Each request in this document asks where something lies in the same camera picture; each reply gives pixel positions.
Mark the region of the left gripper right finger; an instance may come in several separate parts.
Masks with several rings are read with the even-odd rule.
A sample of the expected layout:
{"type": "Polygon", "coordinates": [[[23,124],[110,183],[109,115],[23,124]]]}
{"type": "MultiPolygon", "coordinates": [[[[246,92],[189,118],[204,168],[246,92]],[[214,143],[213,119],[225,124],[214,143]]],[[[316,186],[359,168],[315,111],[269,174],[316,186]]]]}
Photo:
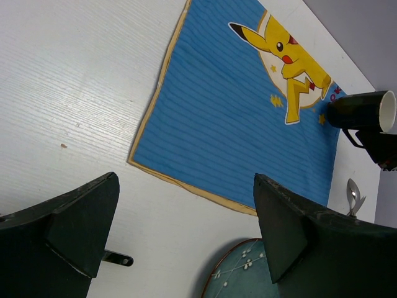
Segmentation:
{"type": "Polygon", "coordinates": [[[317,204],[264,174],[254,202],[282,297],[395,297],[396,229],[317,204]]]}

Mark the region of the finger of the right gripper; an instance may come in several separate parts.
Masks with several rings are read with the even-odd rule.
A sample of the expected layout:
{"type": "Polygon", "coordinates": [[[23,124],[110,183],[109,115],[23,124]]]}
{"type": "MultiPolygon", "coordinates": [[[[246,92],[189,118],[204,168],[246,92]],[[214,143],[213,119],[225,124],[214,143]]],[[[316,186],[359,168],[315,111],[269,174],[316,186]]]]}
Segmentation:
{"type": "Polygon", "coordinates": [[[358,130],[358,144],[347,129],[342,131],[353,146],[365,149],[382,171],[396,171],[396,134],[358,130]]]}

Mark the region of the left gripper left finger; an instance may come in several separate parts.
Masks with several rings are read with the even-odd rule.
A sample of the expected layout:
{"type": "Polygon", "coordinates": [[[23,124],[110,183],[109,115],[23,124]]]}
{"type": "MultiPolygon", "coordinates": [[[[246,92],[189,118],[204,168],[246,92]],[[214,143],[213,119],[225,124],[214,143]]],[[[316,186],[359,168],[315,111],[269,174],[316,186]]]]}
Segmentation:
{"type": "Polygon", "coordinates": [[[105,252],[120,185],[106,173],[1,217],[1,297],[86,297],[105,252]]]}

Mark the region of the dark blue paper cup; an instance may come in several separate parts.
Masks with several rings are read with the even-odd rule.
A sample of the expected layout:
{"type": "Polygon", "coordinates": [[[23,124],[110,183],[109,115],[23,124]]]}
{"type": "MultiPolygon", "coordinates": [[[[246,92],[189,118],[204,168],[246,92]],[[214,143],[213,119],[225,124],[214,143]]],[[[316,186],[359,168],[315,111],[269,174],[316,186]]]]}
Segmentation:
{"type": "Polygon", "coordinates": [[[339,129],[387,133],[396,120],[396,96],[393,91],[344,96],[328,105],[327,118],[339,129]]]}

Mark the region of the blue pikachu placemat cloth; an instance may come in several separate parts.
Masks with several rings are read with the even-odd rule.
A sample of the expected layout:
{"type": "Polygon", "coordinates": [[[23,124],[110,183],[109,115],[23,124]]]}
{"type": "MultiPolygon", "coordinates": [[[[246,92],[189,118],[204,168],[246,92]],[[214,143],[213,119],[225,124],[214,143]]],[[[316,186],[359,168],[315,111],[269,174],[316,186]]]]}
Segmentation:
{"type": "Polygon", "coordinates": [[[257,173],[327,205],[343,95],[259,1],[187,1],[128,161],[242,213],[257,173]]]}

